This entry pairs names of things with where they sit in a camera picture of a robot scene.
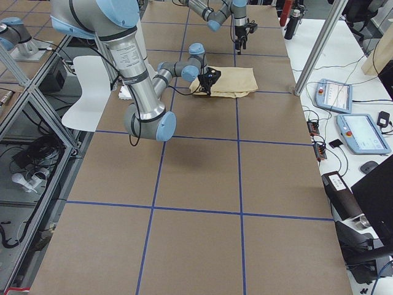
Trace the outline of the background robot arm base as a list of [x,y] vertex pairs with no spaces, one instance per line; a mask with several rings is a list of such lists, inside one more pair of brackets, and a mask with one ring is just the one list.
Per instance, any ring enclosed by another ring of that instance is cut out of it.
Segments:
[[52,49],[48,43],[34,39],[18,17],[1,20],[1,45],[15,61],[39,61]]

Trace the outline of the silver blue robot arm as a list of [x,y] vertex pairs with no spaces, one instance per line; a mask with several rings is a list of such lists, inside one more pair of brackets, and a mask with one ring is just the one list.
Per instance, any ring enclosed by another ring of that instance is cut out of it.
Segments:
[[235,52],[241,55],[246,50],[248,36],[253,34],[258,27],[254,20],[247,17],[247,1],[233,0],[220,1],[222,6],[217,10],[209,5],[209,1],[185,0],[172,1],[174,5],[188,7],[199,15],[212,31],[217,31],[230,19],[230,38],[235,47]]
[[52,26],[64,34],[84,39],[98,38],[109,49],[114,66],[134,102],[124,117],[127,132],[137,138],[168,141],[176,130],[176,116],[160,101],[171,79],[198,79],[202,91],[211,86],[220,71],[207,65],[202,44],[189,48],[186,62],[164,62],[154,77],[149,76],[136,40],[140,20],[137,1],[52,1]]

